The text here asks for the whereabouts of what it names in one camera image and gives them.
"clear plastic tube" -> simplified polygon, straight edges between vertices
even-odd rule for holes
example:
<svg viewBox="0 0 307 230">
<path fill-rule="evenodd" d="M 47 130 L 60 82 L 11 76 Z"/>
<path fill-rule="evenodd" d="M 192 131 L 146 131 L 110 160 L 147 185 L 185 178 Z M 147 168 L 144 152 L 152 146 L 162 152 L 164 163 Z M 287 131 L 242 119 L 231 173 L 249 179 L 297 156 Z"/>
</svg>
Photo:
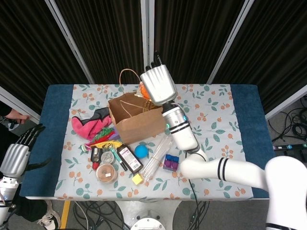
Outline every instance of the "clear plastic tube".
<svg viewBox="0 0 307 230">
<path fill-rule="evenodd" d="M 145 182 L 149 181 L 153 177 L 155 171 L 159 167 L 160 162 L 162 161 L 163 157 L 166 155 L 167 151 L 169 151 L 172 144 L 173 144 L 173 137 L 171 135 L 165 136 L 160 141 L 153 156 L 150 158 L 149 162 L 140 172 L 140 175 Z"/>
</svg>

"table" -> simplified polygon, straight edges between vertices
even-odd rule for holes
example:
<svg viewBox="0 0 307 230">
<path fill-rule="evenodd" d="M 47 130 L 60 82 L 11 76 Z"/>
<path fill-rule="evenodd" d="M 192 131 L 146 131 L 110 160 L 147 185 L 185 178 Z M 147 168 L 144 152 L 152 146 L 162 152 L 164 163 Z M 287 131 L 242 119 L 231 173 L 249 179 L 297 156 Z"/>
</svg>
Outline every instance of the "table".
<svg viewBox="0 0 307 230">
<path fill-rule="evenodd" d="M 129 92 L 135 90 L 136 85 L 123 85 L 123 88 Z M 210 158 L 233 156 L 233 159 L 246 159 L 264 168 L 274 156 L 256 86 L 185 84 L 177 85 L 177 89 L 176 102 L 180 103 L 192 121 L 193 132 Z M 49 87 L 41 115 L 41 122 L 46 129 L 37 139 L 30 162 L 41 162 L 48 157 L 52 157 L 53 161 L 44 168 L 25 174 L 22 196 L 74 200 L 195 199 L 180 171 L 172 173 L 160 169 L 149 184 L 136 186 L 129 179 L 131 174 L 118 168 L 119 176 L 114 184 L 101 185 L 95 181 L 89 167 L 89 156 L 78 149 L 80 142 L 86 140 L 79 137 L 68 140 L 74 135 L 69 128 L 69 119 L 73 111 L 74 115 L 79 114 L 82 118 L 91 117 L 90 111 L 105 107 L 107 100 L 119 96 L 122 91 L 119 85 Z M 81 100 L 88 103 L 87 108 L 83 107 Z M 153 152 L 161 136 L 144 140 L 144 143 Z M 171 152 L 183 160 L 184 154 L 178 149 L 173 148 Z M 199 200 L 268 197 L 266 192 L 259 189 L 213 179 L 192 182 Z"/>
</svg>

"blue ball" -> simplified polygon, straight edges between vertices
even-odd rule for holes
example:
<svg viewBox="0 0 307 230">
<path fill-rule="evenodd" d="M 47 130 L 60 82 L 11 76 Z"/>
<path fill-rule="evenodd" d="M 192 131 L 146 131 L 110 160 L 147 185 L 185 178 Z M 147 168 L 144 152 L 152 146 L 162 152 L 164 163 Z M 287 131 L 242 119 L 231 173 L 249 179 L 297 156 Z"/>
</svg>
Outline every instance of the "blue ball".
<svg viewBox="0 0 307 230">
<path fill-rule="evenodd" d="M 138 158 L 144 158 L 148 155 L 148 148 L 145 145 L 138 145 L 134 150 L 134 154 Z"/>
</svg>

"yellow sponge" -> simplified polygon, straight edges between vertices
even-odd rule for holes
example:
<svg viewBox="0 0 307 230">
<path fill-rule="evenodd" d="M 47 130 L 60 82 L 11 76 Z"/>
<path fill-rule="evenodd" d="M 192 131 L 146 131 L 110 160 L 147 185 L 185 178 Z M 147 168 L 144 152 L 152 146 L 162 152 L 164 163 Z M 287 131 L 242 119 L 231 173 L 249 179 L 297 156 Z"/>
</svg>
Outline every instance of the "yellow sponge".
<svg viewBox="0 0 307 230">
<path fill-rule="evenodd" d="M 135 174 L 135 176 L 132 178 L 132 181 L 138 185 L 139 183 L 141 183 L 143 181 L 143 178 L 141 177 L 141 175 L 139 175 L 138 173 Z"/>
</svg>

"paper bag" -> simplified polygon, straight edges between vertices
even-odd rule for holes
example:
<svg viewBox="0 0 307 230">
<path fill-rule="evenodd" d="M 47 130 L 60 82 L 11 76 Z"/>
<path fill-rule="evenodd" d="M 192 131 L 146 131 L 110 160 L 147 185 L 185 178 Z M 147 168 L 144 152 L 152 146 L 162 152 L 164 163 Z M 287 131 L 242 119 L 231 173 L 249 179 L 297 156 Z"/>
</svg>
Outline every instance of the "paper bag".
<svg viewBox="0 0 307 230">
<path fill-rule="evenodd" d="M 152 137 L 165 130 L 162 108 L 148 108 L 148 100 L 134 96 L 133 92 L 109 100 L 112 122 L 125 144 Z"/>
</svg>

